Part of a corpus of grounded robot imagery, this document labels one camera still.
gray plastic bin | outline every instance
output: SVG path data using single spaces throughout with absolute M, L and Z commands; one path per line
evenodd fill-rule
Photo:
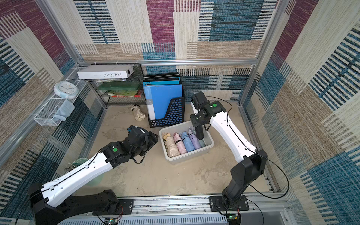
M 207 153 L 209 151 L 210 148 L 212 148 L 214 146 L 214 140 L 212 139 L 210 133 L 208 131 L 204 130 L 204 139 L 203 140 L 204 140 L 205 145 L 206 145 L 204 148 L 199 148 L 199 149 L 194 150 L 192 152 L 187 152 L 185 154 L 175 156 L 175 157 L 172 157 L 172 158 L 167 156 L 165 144 L 164 144 L 164 141 L 162 140 L 162 133 L 165 133 L 165 134 L 170 133 L 171 136 L 173 136 L 175 132 L 177 132 L 178 134 L 181 134 L 184 131 L 187 132 L 189 130 L 189 127 L 191 127 L 191 126 L 192 126 L 191 121 L 188 121 L 188 122 L 179 123 L 179 124 L 176 124 L 176 125 L 173 125 L 173 126 L 170 126 L 170 127 L 165 127 L 165 128 L 163 128 L 163 129 L 161 129 L 159 131 L 159 138 L 160 138 L 160 142 L 161 142 L 161 145 L 162 145 L 162 149 L 164 151 L 165 158 L 171 164 L 176 164 L 176 163 L 179 163 L 179 162 L 183 162 L 183 161 L 188 160 L 190 158 L 194 158 L 196 156 L 205 154 L 205 153 Z

white clock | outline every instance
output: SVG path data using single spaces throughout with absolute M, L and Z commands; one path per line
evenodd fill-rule
M 54 92 L 61 98 L 74 99 L 79 93 L 79 89 L 68 81 L 60 81 L 55 84 Z

green bowl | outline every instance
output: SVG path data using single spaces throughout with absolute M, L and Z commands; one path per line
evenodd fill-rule
M 80 159 L 75 160 L 74 163 L 83 164 L 83 163 L 85 163 L 86 161 L 88 161 L 87 158 L 80 158 Z M 95 177 L 94 179 L 90 180 L 86 185 L 87 185 L 87 186 L 96 186 L 96 185 L 98 185 L 98 184 L 101 182 L 101 180 L 103 179 L 103 177 L 104 177 L 104 174 L 100 174 L 99 176 L 97 176 L 97 177 Z

metal wire rack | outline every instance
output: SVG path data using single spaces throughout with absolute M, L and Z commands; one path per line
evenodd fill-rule
M 35 116 L 34 120 L 41 126 L 58 126 L 61 123 L 61 120 L 54 118 L 54 115 L 60 108 L 60 106 L 65 102 L 65 100 L 74 103 L 77 97 L 80 95 L 81 91 L 87 84 L 86 80 L 79 79 L 77 72 L 83 67 L 78 67 L 74 69 L 72 73 L 65 79 L 70 83 L 73 83 L 79 89 L 78 94 L 73 99 L 61 98 L 57 94 L 53 94 L 52 97 L 44 104 L 44 106 L 39 110 L 38 114 Z
M 143 88 L 144 74 L 140 64 L 125 64 L 125 63 L 112 63 L 110 65 L 133 65 L 134 72 L 133 74 L 126 79 L 126 81 L 138 81 L 140 83 L 139 89 Z M 98 95 L 102 98 L 106 106 L 112 105 L 146 105 L 146 100 L 144 94 L 141 97 L 111 97 L 107 93 L 108 91 L 97 90 L 97 87 L 100 86 L 103 82 L 101 81 L 90 81 L 91 85 L 94 87 Z

book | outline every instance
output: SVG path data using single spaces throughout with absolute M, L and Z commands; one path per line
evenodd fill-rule
M 137 91 L 139 86 L 140 83 L 137 81 L 111 81 L 102 83 L 96 89 L 102 91 Z
M 141 97 L 143 95 L 143 90 L 138 90 L 134 95 L 133 95 L 133 92 L 131 91 L 131 94 L 128 94 L 128 93 L 121 93 L 120 91 L 119 92 L 116 92 L 117 94 L 114 94 L 113 92 L 108 92 L 108 95 L 111 96 L 111 97 Z

